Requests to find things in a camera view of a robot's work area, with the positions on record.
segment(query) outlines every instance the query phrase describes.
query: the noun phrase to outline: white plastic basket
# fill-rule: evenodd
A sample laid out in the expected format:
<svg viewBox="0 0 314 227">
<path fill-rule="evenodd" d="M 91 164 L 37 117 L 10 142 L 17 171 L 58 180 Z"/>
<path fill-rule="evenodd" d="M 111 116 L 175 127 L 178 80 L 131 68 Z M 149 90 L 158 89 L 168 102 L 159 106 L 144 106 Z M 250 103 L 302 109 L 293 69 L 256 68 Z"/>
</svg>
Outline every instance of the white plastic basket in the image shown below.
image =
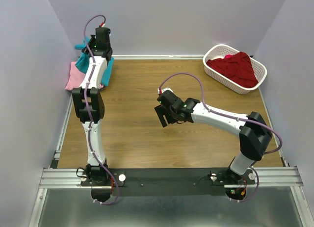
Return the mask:
<svg viewBox="0 0 314 227">
<path fill-rule="evenodd" d="M 262 82 L 264 81 L 264 79 L 266 78 L 267 75 L 267 69 L 265 68 L 265 66 L 263 64 L 261 64 L 260 62 L 254 60 L 251 58 L 251 63 L 252 63 L 252 67 L 254 70 L 254 75 L 258 81 L 258 84 L 252 88 L 245 88 L 243 86 L 240 86 L 239 84 L 229 80 L 228 78 L 226 78 L 225 76 L 221 75 L 220 73 L 216 72 L 214 69 L 210 68 L 209 66 L 207 66 L 206 62 L 208 60 L 213 60 L 213 59 L 217 59 L 217 58 L 224 58 L 225 55 L 227 54 L 237 54 L 239 53 L 238 50 L 229 47 L 227 45 L 216 45 L 213 48 L 211 48 L 203 57 L 203 64 L 205 67 L 205 72 L 211 76 L 212 78 L 214 78 L 215 80 L 219 81 L 220 83 L 224 84 L 225 86 L 229 87 L 231 90 L 239 93 L 239 94 L 247 94 L 250 91 L 253 91 L 255 89 L 257 89 Z"/>
</svg>

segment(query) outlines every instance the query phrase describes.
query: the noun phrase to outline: gray wall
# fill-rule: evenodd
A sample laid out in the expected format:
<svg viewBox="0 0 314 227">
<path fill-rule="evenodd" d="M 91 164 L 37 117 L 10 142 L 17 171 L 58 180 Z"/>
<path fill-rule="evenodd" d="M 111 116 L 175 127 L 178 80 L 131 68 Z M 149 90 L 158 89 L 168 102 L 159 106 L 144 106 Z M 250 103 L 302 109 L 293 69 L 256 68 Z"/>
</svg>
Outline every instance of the gray wall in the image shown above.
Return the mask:
<svg viewBox="0 0 314 227">
<path fill-rule="evenodd" d="M 285 0 L 49 1 L 72 45 L 105 14 L 114 54 L 204 55 L 222 43 L 254 54 Z"/>
<path fill-rule="evenodd" d="M 314 0 L 286 0 L 255 55 L 268 76 L 262 94 L 283 154 L 297 165 L 314 213 Z"/>
<path fill-rule="evenodd" d="M 75 52 L 48 0 L 0 0 L 0 226 L 28 226 Z"/>
</svg>

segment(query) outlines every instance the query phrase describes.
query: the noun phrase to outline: pink object in basket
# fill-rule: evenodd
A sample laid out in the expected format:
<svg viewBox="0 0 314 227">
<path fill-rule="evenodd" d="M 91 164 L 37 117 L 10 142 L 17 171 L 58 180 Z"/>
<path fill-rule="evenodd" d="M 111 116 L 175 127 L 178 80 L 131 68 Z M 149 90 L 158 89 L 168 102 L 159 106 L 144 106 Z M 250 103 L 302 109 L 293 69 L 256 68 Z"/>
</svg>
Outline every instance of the pink object in basket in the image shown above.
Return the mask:
<svg viewBox="0 0 314 227">
<path fill-rule="evenodd" d="M 75 64 L 76 62 L 71 63 L 69 81 L 65 86 L 67 91 L 72 91 L 73 88 L 78 88 L 85 78 L 85 74 L 80 72 Z"/>
</svg>

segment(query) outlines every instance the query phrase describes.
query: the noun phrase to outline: red cloth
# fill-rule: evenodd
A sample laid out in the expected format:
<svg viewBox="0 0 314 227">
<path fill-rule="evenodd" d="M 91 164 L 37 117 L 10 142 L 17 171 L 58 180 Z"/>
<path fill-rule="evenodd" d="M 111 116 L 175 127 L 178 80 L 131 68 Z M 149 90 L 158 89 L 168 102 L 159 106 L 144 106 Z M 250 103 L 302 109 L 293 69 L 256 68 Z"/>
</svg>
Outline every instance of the red cloth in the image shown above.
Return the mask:
<svg viewBox="0 0 314 227">
<path fill-rule="evenodd" d="M 230 58 L 209 60 L 206 64 L 240 86 L 252 88 L 258 83 L 250 57 L 244 52 Z"/>
</svg>

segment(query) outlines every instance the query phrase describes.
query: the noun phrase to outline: blue towel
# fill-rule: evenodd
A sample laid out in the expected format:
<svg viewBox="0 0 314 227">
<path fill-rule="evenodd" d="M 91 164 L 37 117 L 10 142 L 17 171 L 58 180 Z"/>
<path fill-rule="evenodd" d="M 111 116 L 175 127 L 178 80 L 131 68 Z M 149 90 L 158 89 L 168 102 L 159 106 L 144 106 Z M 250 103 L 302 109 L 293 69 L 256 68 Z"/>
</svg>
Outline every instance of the blue towel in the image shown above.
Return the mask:
<svg viewBox="0 0 314 227">
<path fill-rule="evenodd" d="M 77 50 L 81 50 L 86 46 L 84 40 L 83 40 L 83 44 L 78 44 L 75 45 L 75 49 Z M 111 72 L 112 72 L 112 66 L 113 66 L 113 61 L 114 58 L 112 57 L 111 60 L 108 62 L 108 66 L 105 69 L 105 72 L 103 74 L 102 80 L 101 80 L 101 84 L 104 86 L 108 86 L 109 84 L 109 80 L 110 80 L 110 76 L 111 76 Z M 88 54 L 82 53 L 82 55 L 80 56 L 80 58 L 78 59 L 78 61 L 76 62 L 75 66 L 77 67 L 77 69 L 86 74 L 87 70 L 88 70 L 88 66 L 89 66 L 89 56 Z"/>
</svg>

